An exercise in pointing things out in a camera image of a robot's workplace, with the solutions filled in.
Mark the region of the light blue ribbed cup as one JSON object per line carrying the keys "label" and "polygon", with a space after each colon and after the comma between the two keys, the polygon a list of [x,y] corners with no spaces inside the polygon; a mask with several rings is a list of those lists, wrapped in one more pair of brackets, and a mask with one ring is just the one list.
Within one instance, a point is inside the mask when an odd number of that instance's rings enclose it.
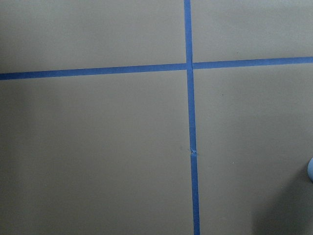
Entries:
{"label": "light blue ribbed cup", "polygon": [[307,175],[311,182],[313,182],[313,158],[310,159],[307,166]]}

